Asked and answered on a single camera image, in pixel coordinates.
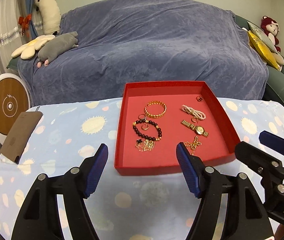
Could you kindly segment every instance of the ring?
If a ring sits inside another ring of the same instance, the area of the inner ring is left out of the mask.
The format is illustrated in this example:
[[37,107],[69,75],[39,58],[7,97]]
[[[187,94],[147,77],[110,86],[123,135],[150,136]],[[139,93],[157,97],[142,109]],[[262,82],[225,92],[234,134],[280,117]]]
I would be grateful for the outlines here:
[[144,113],[145,113],[148,117],[150,117],[150,118],[160,118],[160,117],[162,117],[162,116],[165,114],[165,112],[166,112],[166,105],[165,105],[165,103],[163,103],[163,102],[161,102],[161,101],[151,101],[151,102],[148,102],[146,106],[151,106],[151,105],[160,105],[160,106],[163,106],[164,111],[163,111],[163,113],[161,113],[161,114],[150,114],[150,113],[147,111],[146,107],[144,107]]
[[146,131],[147,129],[149,129],[149,125],[148,124],[145,124],[146,128],[143,128],[143,125],[141,125],[141,129]]
[[140,114],[140,115],[138,116],[138,119],[139,119],[139,120],[146,119],[145,114]]

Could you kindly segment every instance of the flower-shaped pillow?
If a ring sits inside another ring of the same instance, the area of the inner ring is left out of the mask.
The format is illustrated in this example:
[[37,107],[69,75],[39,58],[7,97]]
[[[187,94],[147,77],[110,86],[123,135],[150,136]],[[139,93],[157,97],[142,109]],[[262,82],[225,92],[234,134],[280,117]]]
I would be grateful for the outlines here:
[[22,45],[17,48],[12,54],[11,57],[17,57],[21,55],[21,59],[29,59],[34,56],[36,50],[40,50],[48,41],[54,39],[54,35],[42,35],[36,37],[34,40],[30,41],[27,44]]

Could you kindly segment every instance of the wooden circular panel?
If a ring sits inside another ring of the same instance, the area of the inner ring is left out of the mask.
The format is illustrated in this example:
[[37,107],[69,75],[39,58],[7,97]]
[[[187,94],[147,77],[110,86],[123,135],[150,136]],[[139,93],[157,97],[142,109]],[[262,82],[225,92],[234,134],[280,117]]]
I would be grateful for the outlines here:
[[21,112],[29,107],[26,91],[15,78],[0,81],[0,133],[8,135]]

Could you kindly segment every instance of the pearl necklace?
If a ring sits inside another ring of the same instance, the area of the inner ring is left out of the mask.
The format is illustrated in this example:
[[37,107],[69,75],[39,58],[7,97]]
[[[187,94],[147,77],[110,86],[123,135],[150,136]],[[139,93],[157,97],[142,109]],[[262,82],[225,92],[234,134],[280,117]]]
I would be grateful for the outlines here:
[[192,107],[182,105],[182,111],[190,115],[193,115],[196,119],[204,120],[206,118],[205,114],[199,110],[195,110]]

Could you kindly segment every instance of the stuffed animal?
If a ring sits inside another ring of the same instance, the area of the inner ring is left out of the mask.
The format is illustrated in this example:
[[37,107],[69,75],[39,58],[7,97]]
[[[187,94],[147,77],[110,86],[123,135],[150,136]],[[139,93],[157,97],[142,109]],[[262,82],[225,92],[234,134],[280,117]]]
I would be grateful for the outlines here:
[[44,66],[46,67],[59,55],[70,49],[79,47],[79,45],[77,45],[77,36],[77,32],[64,33],[45,44],[45,46],[40,49],[38,53],[39,62],[37,64],[37,67],[41,67],[42,62],[44,62]]
[[264,30],[266,36],[272,41],[273,45],[275,46],[278,52],[281,52],[281,48],[277,46],[279,44],[279,40],[276,37],[279,33],[279,25],[278,23],[268,16],[263,16],[261,28]]
[[34,40],[17,48],[11,54],[11,57],[17,57],[21,55],[21,59],[29,59],[34,56],[36,50],[40,50],[47,42],[53,40],[54,38],[54,35],[42,35],[36,37]]
[[34,0],[36,11],[43,19],[43,33],[56,35],[60,31],[61,12],[55,0]]

